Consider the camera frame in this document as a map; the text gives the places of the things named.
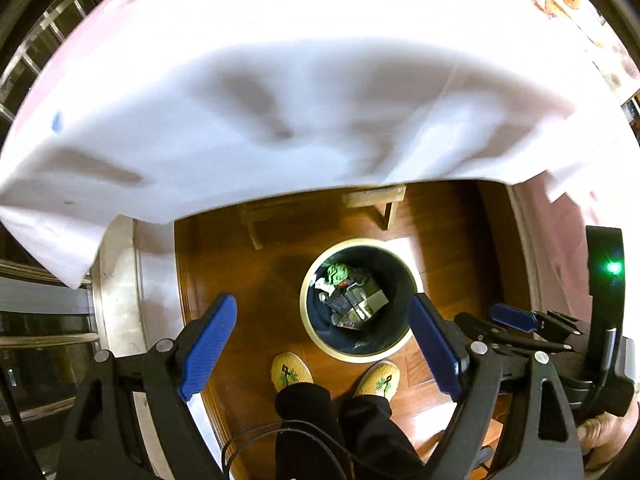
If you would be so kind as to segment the person right hand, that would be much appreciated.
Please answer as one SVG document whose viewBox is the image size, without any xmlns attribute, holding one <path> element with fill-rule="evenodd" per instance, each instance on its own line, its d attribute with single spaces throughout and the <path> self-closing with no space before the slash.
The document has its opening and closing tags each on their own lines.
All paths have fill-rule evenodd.
<svg viewBox="0 0 640 480">
<path fill-rule="evenodd" d="M 577 427 L 582 455 L 587 459 L 585 476 L 597 479 L 620 454 L 639 420 L 638 394 L 629 405 L 627 413 L 618 417 L 603 413 L 585 420 Z"/>
</svg>

